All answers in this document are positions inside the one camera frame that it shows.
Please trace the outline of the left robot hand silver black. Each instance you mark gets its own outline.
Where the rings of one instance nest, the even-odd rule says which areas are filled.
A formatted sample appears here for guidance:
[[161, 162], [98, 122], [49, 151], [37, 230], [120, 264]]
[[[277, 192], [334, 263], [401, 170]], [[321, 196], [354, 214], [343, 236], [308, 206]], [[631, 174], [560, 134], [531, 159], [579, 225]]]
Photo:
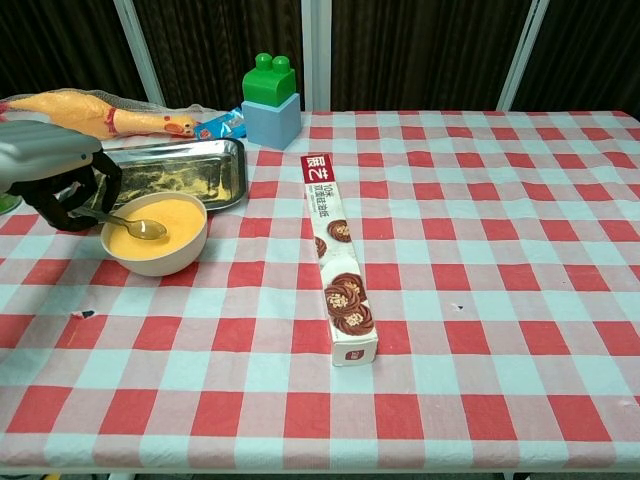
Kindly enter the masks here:
[[80, 232], [98, 224], [92, 216], [72, 217], [105, 178], [101, 211], [109, 213], [119, 195], [122, 170], [90, 135], [34, 120], [1, 125], [1, 191], [18, 196], [55, 229]]

